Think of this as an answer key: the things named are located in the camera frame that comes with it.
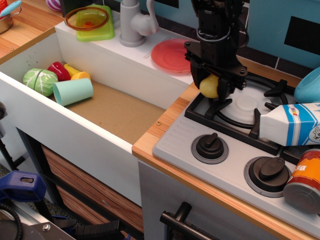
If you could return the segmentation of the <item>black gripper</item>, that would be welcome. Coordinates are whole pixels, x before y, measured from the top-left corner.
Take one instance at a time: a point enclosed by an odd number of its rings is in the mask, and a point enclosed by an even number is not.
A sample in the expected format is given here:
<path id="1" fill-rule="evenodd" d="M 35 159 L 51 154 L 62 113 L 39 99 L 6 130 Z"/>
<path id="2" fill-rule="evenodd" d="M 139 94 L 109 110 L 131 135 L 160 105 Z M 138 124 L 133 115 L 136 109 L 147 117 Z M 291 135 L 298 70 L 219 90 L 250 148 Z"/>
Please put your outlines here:
<path id="1" fill-rule="evenodd" d="M 245 76 L 248 70 L 237 58 L 237 51 L 248 43 L 248 37 L 232 34 L 220 41 L 186 41 L 185 59 L 190 62 L 190 71 L 195 86 L 210 74 L 219 76 L 216 80 L 215 98 L 225 102 L 235 88 L 242 90 L 246 86 Z"/>

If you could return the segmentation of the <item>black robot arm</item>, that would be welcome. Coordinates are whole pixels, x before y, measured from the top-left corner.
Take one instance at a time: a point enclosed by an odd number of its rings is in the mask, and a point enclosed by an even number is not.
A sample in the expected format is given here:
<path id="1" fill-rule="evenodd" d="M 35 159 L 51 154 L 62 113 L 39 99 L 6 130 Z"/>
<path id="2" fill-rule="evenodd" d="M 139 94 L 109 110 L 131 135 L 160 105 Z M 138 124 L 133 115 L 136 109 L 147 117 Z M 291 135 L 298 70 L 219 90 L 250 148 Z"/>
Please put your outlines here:
<path id="1" fill-rule="evenodd" d="M 244 1 L 194 0 L 192 6 L 198 18 L 198 41 L 187 41 L 184 47 L 193 82 L 199 88 L 209 75 L 217 76 L 217 98 L 225 102 L 235 89 L 246 86 L 248 70 L 237 58 L 238 50 L 249 41 L 247 36 L 240 43 L 240 31 L 246 29 L 240 21 Z"/>

